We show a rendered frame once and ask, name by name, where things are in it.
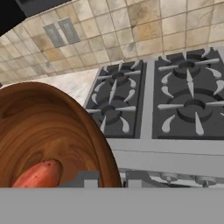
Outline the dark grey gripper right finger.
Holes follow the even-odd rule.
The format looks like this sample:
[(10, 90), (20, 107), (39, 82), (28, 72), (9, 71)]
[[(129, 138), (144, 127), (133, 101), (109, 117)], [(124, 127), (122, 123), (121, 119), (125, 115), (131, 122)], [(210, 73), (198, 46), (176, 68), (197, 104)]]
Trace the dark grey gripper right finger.
[(160, 187), (147, 171), (126, 171), (126, 182), (128, 188)]

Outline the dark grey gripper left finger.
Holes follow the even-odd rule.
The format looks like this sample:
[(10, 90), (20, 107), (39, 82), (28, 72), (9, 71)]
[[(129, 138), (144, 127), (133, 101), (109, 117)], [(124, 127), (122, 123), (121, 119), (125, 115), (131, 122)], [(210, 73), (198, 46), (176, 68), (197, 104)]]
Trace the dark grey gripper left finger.
[(63, 184), (66, 188), (98, 188), (100, 186), (100, 173), (98, 171), (80, 171), (75, 179)]

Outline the reddish sweet potato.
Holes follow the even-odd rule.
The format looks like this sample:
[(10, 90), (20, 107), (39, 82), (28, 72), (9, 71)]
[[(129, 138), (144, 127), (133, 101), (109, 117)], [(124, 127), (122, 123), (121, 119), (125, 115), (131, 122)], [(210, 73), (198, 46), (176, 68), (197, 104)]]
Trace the reddish sweet potato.
[(13, 187), (57, 187), (63, 173), (63, 166), (58, 160), (42, 161), (23, 172)]

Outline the brown wooden bowl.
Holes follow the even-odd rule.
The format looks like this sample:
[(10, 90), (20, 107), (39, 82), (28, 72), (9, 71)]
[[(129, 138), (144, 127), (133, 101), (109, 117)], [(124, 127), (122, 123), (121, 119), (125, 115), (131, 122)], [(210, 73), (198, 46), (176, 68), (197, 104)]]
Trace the brown wooden bowl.
[(56, 87), (24, 82), (0, 89), (0, 187), (38, 163), (61, 186), (98, 171), (101, 187), (122, 185), (109, 144), (88, 112)]

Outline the grey stove knob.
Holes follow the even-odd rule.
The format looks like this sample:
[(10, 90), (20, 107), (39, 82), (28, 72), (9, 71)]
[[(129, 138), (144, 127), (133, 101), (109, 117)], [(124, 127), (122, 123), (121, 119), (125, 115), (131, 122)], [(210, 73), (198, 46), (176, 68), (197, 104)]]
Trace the grey stove knob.
[(172, 182), (179, 180), (179, 175), (176, 173), (162, 172), (160, 174), (160, 178), (165, 180), (170, 185)]
[(196, 176), (195, 182), (205, 188), (208, 188), (209, 186), (215, 186), (217, 184), (216, 178), (207, 176)]

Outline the grey stove with black hob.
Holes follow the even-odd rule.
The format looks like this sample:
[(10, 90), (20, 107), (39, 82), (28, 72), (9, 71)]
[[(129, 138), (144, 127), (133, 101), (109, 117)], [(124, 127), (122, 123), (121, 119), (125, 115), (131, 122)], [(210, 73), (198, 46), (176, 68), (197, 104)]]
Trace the grey stove with black hob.
[(125, 182), (126, 171), (146, 171), (160, 180), (176, 173), (182, 185), (198, 185), (196, 176), (224, 185), (224, 47), (104, 66), (84, 108)]

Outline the grey double wall outlet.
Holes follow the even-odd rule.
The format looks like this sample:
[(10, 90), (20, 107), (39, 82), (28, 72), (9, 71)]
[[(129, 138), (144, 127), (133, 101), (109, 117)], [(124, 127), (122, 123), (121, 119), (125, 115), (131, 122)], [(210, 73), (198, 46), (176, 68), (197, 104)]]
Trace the grey double wall outlet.
[(73, 45), (81, 41), (69, 17), (59, 20), (57, 24), (45, 25), (44, 30), (56, 48)]

